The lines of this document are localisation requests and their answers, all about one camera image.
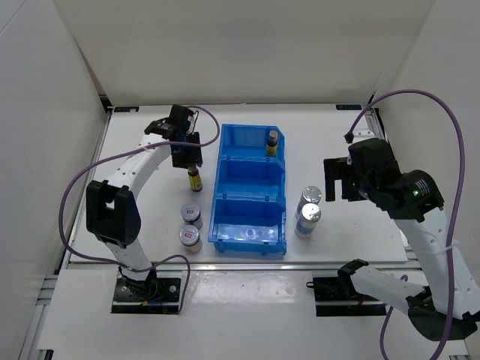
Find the can lid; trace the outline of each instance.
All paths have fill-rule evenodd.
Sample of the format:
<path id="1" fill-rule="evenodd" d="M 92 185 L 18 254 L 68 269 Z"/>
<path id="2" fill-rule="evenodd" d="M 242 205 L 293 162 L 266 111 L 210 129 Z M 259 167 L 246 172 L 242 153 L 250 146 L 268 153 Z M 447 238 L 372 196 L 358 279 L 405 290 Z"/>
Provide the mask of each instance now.
<path id="1" fill-rule="evenodd" d="M 317 204 L 306 204 L 301 208 L 301 216 L 313 223 L 320 220 L 321 214 L 322 212 Z"/>
<path id="2" fill-rule="evenodd" d="M 195 245 L 199 237 L 198 229 L 193 225 L 185 225 L 180 230 L 180 241 L 185 246 Z"/>
<path id="3" fill-rule="evenodd" d="M 307 186 L 301 195 L 307 203 L 318 204 L 322 199 L 322 191 L 316 186 Z"/>
<path id="4" fill-rule="evenodd" d="M 189 203 L 181 207 L 181 217 L 185 221 L 195 221 L 200 216 L 200 207 L 197 204 Z"/>

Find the white tabletop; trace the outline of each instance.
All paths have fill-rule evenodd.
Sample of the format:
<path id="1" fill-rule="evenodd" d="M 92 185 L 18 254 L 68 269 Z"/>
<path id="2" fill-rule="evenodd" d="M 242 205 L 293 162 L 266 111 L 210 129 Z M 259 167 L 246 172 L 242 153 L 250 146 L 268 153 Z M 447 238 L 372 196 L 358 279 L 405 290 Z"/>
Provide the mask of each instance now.
<path id="1" fill-rule="evenodd" d="M 420 271 L 409 281 L 424 284 Z M 316 317 L 308 271 L 194 272 L 176 315 L 110 313 L 114 270 L 62 270 L 39 340 L 53 360 L 381 359 L 383 316 Z M 438 343 L 394 311 L 390 359 L 429 359 Z M 466 355 L 449 341 L 440 359 Z"/>
<path id="2" fill-rule="evenodd" d="M 200 175 L 203 190 L 190 190 L 186 170 L 174 169 L 170 159 L 165 160 L 147 181 L 140 193 L 137 206 L 142 217 L 140 242 L 151 261 L 162 260 L 172 254 L 188 255 L 193 263 L 332 263 L 355 258 L 378 262 L 404 262 L 407 257 L 398 228 L 385 212 L 368 201 L 347 202 L 340 199 L 341 186 L 337 184 L 337 201 L 322 200 L 322 218 L 309 240 L 296 238 L 295 210 L 302 189 L 316 185 L 325 189 L 324 158 L 347 156 L 343 135 L 348 131 L 358 111 L 338 111 L 335 105 L 218 105 L 207 106 L 221 124 L 276 125 L 285 136 L 286 162 L 286 240 L 283 257 L 260 256 L 255 253 L 218 253 L 207 242 L 213 187 L 220 141 L 203 148 L 203 166 Z M 135 149 L 146 126 L 168 116 L 170 106 L 141 106 L 139 112 L 113 113 L 106 133 L 100 158 Z M 358 125 L 367 128 L 365 120 Z M 212 120 L 200 113 L 196 129 L 204 143 L 215 135 Z M 102 181 L 122 160 L 100 166 L 94 178 Z M 200 230 L 203 249 L 196 254 L 185 251 L 179 241 L 183 226 L 180 208 L 188 202 L 197 203 L 202 211 L 204 226 Z M 86 230 L 82 215 L 73 247 L 97 257 L 110 257 L 107 247 Z M 70 261 L 85 261 L 72 256 Z"/>

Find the cable connector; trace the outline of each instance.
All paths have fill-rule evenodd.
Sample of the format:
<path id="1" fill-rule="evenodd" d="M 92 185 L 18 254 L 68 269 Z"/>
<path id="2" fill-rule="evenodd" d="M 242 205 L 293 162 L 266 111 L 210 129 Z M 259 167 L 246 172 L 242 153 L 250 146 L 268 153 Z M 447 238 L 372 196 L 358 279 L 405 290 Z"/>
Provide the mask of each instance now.
<path id="1" fill-rule="evenodd" d="M 349 131 L 348 133 L 343 135 L 343 137 L 345 138 L 345 141 L 346 141 L 347 144 L 353 143 L 353 132 L 352 131 Z"/>

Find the robotic arm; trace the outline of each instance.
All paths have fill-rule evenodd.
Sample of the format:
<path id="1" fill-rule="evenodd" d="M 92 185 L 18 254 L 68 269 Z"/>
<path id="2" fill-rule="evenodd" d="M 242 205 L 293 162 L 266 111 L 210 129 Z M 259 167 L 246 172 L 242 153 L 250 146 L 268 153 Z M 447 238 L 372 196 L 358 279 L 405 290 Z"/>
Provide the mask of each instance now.
<path id="1" fill-rule="evenodd" d="M 168 118 L 153 121 L 146 129 L 139 148 L 163 140 L 200 144 L 194 132 L 195 114 L 187 107 L 173 105 Z M 199 147 L 171 145 L 150 148 L 128 157 L 102 182 L 91 181 L 86 189 L 87 230 L 103 242 L 121 263 L 131 269 L 146 269 L 152 265 L 138 239 L 141 220 L 136 200 L 143 185 L 158 166 L 172 155 L 174 167 L 202 165 Z M 141 298 L 155 292 L 156 274 L 133 272 L 120 268 L 127 287 Z"/>
<path id="2" fill-rule="evenodd" d="M 438 341 L 448 305 L 446 236 L 449 219 L 435 181 L 420 170 L 402 174 L 390 145 L 367 139 L 349 147 L 349 157 L 325 159 L 325 198 L 335 200 L 335 180 L 342 181 L 342 199 L 368 199 L 376 204 L 405 234 L 429 286 L 405 283 L 368 262 L 357 259 L 338 271 L 346 296 L 373 296 L 410 318 L 426 338 Z M 453 247 L 454 313 L 449 340 L 465 339 L 480 321 L 480 288 L 460 251 Z"/>

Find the cable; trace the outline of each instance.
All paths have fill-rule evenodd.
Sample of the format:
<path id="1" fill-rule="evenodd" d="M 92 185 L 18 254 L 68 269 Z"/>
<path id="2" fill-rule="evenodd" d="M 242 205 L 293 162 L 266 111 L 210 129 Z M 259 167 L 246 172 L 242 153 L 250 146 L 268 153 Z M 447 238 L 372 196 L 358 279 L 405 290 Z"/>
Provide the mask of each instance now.
<path id="1" fill-rule="evenodd" d="M 408 281 L 408 275 L 402 275 L 400 280 Z M 382 352 L 382 356 L 385 360 L 389 360 L 389 357 L 387 356 L 387 353 L 385 351 L 385 332 L 387 330 L 387 325 L 389 324 L 392 311 L 393 307 L 391 306 L 388 309 L 387 316 L 385 316 L 385 320 L 383 321 L 382 330 L 380 331 L 380 351 Z"/>
<path id="2" fill-rule="evenodd" d="M 142 148 L 136 148 L 135 150 L 132 150 L 132 151 L 127 151 L 127 152 L 124 152 L 124 153 L 121 153 L 121 154 L 106 157 L 106 158 L 104 158 L 102 160 L 99 160 L 99 161 L 95 161 L 94 163 L 91 163 L 90 165 L 88 165 L 85 169 L 82 169 L 78 174 L 76 174 L 72 178 L 70 183 L 67 185 L 67 188 L 65 189 L 65 192 L 63 193 L 63 196 L 61 197 L 60 208 L 58 210 L 58 232 L 60 234 L 61 243 L 65 246 L 65 249 L 67 249 L 72 254 L 75 254 L 78 257 L 81 257 L 83 259 L 97 261 L 99 263 L 114 264 L 114 265 L 120 266 L 124 269 L 129 269 L 132 272 L 149 272 L 151 270 L 155 270 L 158 266 L 170 261 L 171 259 L 175 259 L 177 257 L 182 258 L 187 265 L 187 278 L 185 279 L 185 286 L 184 286 L 183 292 L 181 293 L 181 301 L 180 301 L 180 305 L 178 307 L 178 313 L 180 313 L 182 311 L 182 308 L 183 308 L 183 304 L 184 304 L 184 300 L 185 300 L 185 293 L 187 292 L 188 281 L 190 280 L 190 273 L 191 273 L 190 262 L 188 261 L 188 259 L 185 256 L 183 256 L 181 254 L 168 256 L 167 258 L 161 260 L 160 262 L 156 262 L 155 264 L 152 264 L 152 266 L 149 266 L 148 268 L 140 268 L 140 269 L 129 268 L 129 266 L 125 265 L 123 262 L 119 262 L 119 261 L 116 261 L 116 260 L 113 260 L 113 259 L 107 259 L 106 257 L 96 257 L 96 256 L 85 255 L 84 253 L 80 253 L 79 251 L 73 249 L 68 244 L 67 237 L 65 236 L 65 229 L 64 229 L 63 220 L 64 220 L 64 213 L 65 213 L 65 204 L 67 202 L 68 194 L 71 192 L 72 187 L 75 185 L 75 183 L 83 175 L 85 175 L 88 171 L 90 171 L 91 169 L 94 169 L 98 165 L 105 164 L 109 161 L 113 161 L 113 160 L 116 160 L 116 159 L 125 158 L 127 156 L 139 154 L 140 152 L 144 152 L 147 149 L 155 148 L 157 146 L 180 145 L 180 146 L 193 146 L 195 148 L 203 148 L 205 146 L 208 146 L 208 145 L 214 143 L 218 139 L 218 137 L 220 136 L 220 124 L 218 123 L 217 118 L 215 118 L 215 116 L 210 111 L 208 111 L 207 109 L 205 109 L 201 106 L 191 105 L 191 106 L 187 106 L 187 107 L 190 108 L 190 109 L 202 110 L 204 113 L 208 114 L 211 117 L 211 119 L 215 123 L 215 126 L 217 127 L 217 134 L 214 136 L 213 139 L 211 139 L 210 141 L 205 142 L 203 144 L 192 144 L 192 143 L 189 143 L 189 142 L 179 142 L 179 141 L 155 142 L 153 144 L 146 145 Z"/>
<path id="3" fill-rule="evenodd" d="M 387 92 L 386 94 L 383 94 L 382 96 L 378 97 L 377 99 L 373 100 L 371 103 L 369 103 L 357 116 L 355 121 L 352 124 L 352 127 L 350 128 L 349 132 L 346 135 L 352 137 L 353 136 L 353 129 L 355 126 L 359 123 L 360 119 L 365 115 L 365 113 L 374 107 L 376 104 L 378 104 L 380 101 L 390 98 L 391 96 L 394 95 L 400 95 L 400 94 L 418 94 L 418 95 L 423 95 L 427 98 L 432 99 L 433 101 L 437 102 L 448 114 L 448 116 L 451 119 L 451 122 L 454 125 L 455 132 L 457 133 L 457 140 L 458 140 L 458 148 L 460 152 L 460 166 L 458 170 L 458 183 L 457 183 L 457 192 L 455 194 L 455 200 L 453 202 L 453 208 L 451 210 L 451 217 L 450 217 L 450 223 L 448 225 L 448 232 L 447 232 L 447 239 L 445 243 L 445 247 L 448 249 L 446 251 L 447 255 L 447 266 L 448 266 L 448 306 L 447 306 L 447 314 L 446 314 L 446 321 L 445 321 L 445 327 L 443 328 L 443 333 L 442 337 L 440 338 L 440 342 L 438 346 L 435 349 L 435 352 L 431 356 L 430 360 L 436 360 L 440 357 L 440 354 L 442 353 L 443 349 L 445 348 L 445 345 L 449 339 L 450 335 L 450 329 L 452 328 L 452 319 L 453 319 L 453 304 L 455 300 L 455 276 L 454 276 L 454 265 L 453 265 L 453 253 L 452 253 L 452 241 L 453 241 L 453 232 L 455 230 L 455 223 L 457 221 L 457 214 L 458 214 L 458 208 L 460 206 L 460 198 L 462 196 L 462 190 L 464 187 L 464 178 L 465 178 L 465 146 L 464 146 L 464 136 L 462 135 L 462 131 L 460 129 L 460 124 L 458 123 L 457 118 L 455 117 L 455 114 L 452 112 L 452 110 L 449 108 L 449 106 L 441 100 L 439 97 L 437 97 L 434 94 L 431 94 L 428 91 L 423 91 L 423 90 L 417 90 L 414 88 L 407 88 L 404 90 L 397 90 L 397 91 L 392 91 L 392 92 Z"/>

